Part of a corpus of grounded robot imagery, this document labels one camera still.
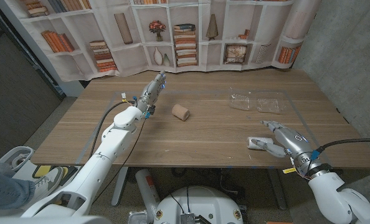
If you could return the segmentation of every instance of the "jeans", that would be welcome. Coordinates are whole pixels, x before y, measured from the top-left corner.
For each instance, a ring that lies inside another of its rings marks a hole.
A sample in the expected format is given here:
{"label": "jeans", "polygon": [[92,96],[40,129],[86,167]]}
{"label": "jeans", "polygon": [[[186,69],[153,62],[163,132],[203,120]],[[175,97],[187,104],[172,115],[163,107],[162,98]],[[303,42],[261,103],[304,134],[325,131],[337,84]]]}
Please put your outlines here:
{"label": "jeans", "polygon": [[0,209],[19,208],[27,204],[35,189],[33,181],[13,179],[0,173]]}

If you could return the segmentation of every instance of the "bookshelf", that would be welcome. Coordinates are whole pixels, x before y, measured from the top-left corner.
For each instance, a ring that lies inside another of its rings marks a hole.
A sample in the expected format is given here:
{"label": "bookshelf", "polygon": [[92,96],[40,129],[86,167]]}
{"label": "bookshelf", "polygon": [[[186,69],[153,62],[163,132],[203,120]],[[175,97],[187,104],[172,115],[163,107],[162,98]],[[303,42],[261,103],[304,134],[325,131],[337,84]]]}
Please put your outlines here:
{"label": "bookshelf", "polygon": [[[167,0],[167,3],[135,4],[134,0],[89,0],[92,9],[55,13],[48,0],[48,16],[29,17],[19,0],[5,0],[26,31],[50,60],[63,81],[90,80],[105,75],[128,76],[145,70],[167,72],[245,70],[280,63],[282,47],[298,47],[315,16],[320,0],[251,1],[251,0]],[[114,15],[124,13],[133,42],[125,44]],[[206,37],[211,14],[216,15],[218,36]],[[149,23],[159,20],[166,25],[162,42],[149,31]],[[190,23],[196,26],[197,65],[177,67],[173,26]],[[250,30],[247,39],[237,36]],[[66,34],[73,52],[53,53],[40,34],[51,30]],[[104,40],[118,70],[98,72],[89,42]],[[243,64],[224,63],[225,47],[229,44],[247,46]],[[170,65],[157,65],[155,47],[167,54]]]}

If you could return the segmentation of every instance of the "sneaker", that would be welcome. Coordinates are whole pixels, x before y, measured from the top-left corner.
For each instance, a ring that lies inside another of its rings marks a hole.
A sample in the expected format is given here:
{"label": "sneaker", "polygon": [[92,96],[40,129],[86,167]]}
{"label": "sneaker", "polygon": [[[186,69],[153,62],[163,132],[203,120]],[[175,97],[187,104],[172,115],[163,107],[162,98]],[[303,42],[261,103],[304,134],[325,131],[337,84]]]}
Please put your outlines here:
{"label": "sneaker", "polygon": [[53,192],[58,186],[60,180],[62,180],[64,170],[61,167],[56,167],[49,171],[45,176],[40,177],[34,182],[35,191],[34,196],[31,198],[30,202],[25,204],[22,209],[27,210],[31,205],[35,204],[39,200],[48,196]]}

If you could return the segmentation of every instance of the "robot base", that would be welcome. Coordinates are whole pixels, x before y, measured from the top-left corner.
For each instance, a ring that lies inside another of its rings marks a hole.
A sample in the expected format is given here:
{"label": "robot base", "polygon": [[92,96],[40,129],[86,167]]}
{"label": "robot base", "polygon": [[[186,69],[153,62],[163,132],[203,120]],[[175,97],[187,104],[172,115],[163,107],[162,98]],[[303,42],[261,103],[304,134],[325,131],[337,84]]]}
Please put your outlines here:
{"label": "robot base", "polygon": [[[182,206],[185,214],[194,214],[196,218],[202,216],[211,224],[243,224],[237,204],[226,194],[216,189],[205,186],[190,186],[183,187],[173,192],[172,195]],[[168,195],[158,205],[153,223],[194,223],[194,219],[191,222],[180,222],[183,211],[178,203]]]}

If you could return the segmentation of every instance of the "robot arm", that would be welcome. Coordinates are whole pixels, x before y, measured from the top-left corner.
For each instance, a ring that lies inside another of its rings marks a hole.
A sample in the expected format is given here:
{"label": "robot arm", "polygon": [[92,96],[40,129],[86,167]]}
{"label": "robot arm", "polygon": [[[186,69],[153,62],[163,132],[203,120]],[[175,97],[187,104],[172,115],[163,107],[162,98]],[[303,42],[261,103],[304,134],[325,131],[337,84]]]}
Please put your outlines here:
{"label": "robot arm", "polygon": [[[164,71],[160,72],[145,87],[137,106],[130,106],[115,116],[113,124],[102,134],[101,145],[71,183],[33,204],[22,217],[72,217],[88,214],[111,165],[130,145],[136,130],[134,123],[141,121],[145,113],[153,113],[154,103],[164,88],[165,79]],[[67,206],[55,204],[62,199],[69,201]]]}
{"label": "robot arm", "polygon": [[267,144],[256,139],[253,143],[267,150],[276,157],[289,155],[296,162],[296,169],[311,180],[311,187],[321,213],[333,223],[350,223],[353,214],[361,223],[370,223],[370,204],[360,193],[352,189],[337,189],[344,181],[331,166],[322,163],[319,158],[311,160],[313,150],[310,143],[299,132],[287,128],[276,121],[261,121],[274,134],[275,139],[285,147]]}

